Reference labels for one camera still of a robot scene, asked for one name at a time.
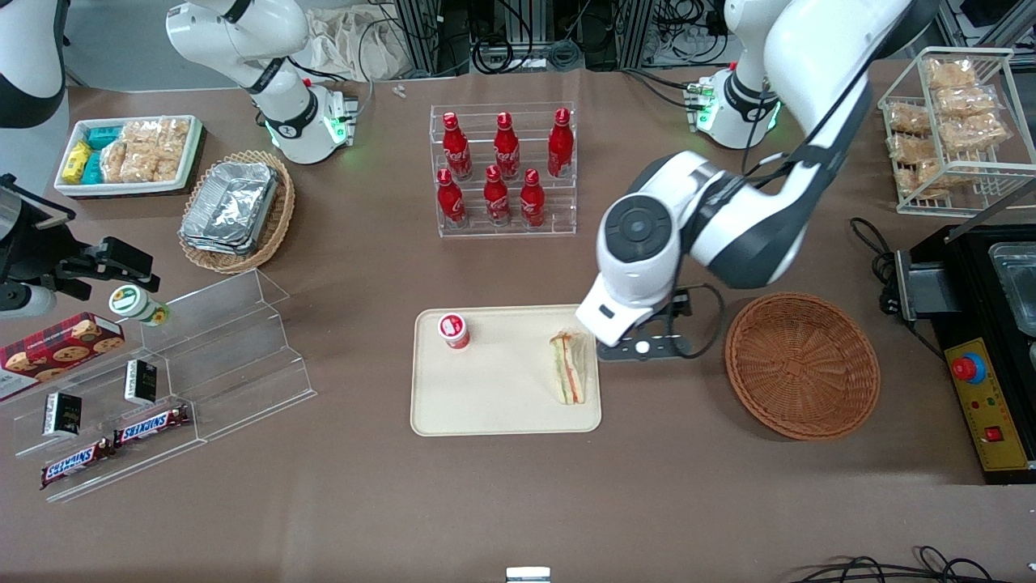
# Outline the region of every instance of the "brown tablecloth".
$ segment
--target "brown tablecloth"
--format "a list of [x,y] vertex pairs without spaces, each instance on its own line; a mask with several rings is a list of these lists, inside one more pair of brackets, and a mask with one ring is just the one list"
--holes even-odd
[[[903,66],[877,65],[875,96]],[[1032,578],[1036,488],[977,486],[946,367],[877,312],[871,253],[846,224],[869,217],[898,247],[943,224],[894,211],[876,112],[799,258],[766,290],[815,294],[868,334],[884,384],[861,430],[834,443],[779,438],[736,400],[717,348],[692,362],[602,365],[604,419],[589,434],[426,439],[408,422],[418,314],[578,303],[597,272],[598,221],[646,163],[690,148],[737,169],[741,152],[688,133],[678,108],[620,74],[407,82],[405,100],[390,88],[377,87],[353,147],[315,166],[289,165],[298,206],[264,267],[292,295],[279,310],[319,397],[64,505],[47,504],[38,465],[8,450],[0,457],[0,578],[456,583],[546,564],[560,582],[775,582],[835,555],[914,564],[911,547],[921,544],[1001,578]],[[552,99],[578,104],[578,234],[441,240],[429,107]],[[210,132],[203,165],[272,148],[241,90],[73,89],[71,104],[74,119],[197,115]],[[750,156],[800,137],[782,113]],[[153,254],[159,298],[169,300],[221,278],[177,244],[183,202],[74,203],[73,229],[82,240],[113,234]],[[711,280],[706,269],[687,261],[683,280],[702,279]],[[97,283],[86,304],[62,299],[50,319],[4,322],[0,343],[84,309],[105,314],[113,288]],[[733,311],[758,295],[726,291]],[[702,339],[715,312],[697,315],[688,331]]]

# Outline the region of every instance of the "aluminum foil container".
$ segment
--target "aluminum foil container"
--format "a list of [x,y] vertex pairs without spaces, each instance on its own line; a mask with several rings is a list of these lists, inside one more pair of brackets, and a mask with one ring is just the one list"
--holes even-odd
[[180,225],[197,249],[243,255],[255,251],[278,182],[265,164],[224,162],[209,172]]

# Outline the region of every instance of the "red emergency stop button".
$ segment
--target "red emergency stop button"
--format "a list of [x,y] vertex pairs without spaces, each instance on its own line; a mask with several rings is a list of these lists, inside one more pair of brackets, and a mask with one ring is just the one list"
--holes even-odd
[[985,380],[985,362],[975,353],[965,353],[963,356],[953,359],[950,372],[955,379],[977,385]]

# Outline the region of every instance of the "red cookie package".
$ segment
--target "red cookie package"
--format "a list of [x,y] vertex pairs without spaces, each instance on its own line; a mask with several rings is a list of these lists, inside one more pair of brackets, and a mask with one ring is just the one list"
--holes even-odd
[[0,350],[0,402],[114,351],[122,328],[82,313]]

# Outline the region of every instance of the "cloth bag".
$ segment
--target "cloth bag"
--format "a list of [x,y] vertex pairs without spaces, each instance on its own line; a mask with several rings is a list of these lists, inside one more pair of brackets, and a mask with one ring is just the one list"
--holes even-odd
[[[403,46],[405,33],[396,24],[399,22],[396,7],[391,4],[380,7],[357,4],[341,8],[310,8],[306,20],[310,24],[313,50],[310,68],[347,74],[356,81],[367,81],[368,78],[383,81],[398,78],[413,66],[407,48]],[[368,26],[371,29],[364,35]],[[362,36],[363,71],[359,69]]]

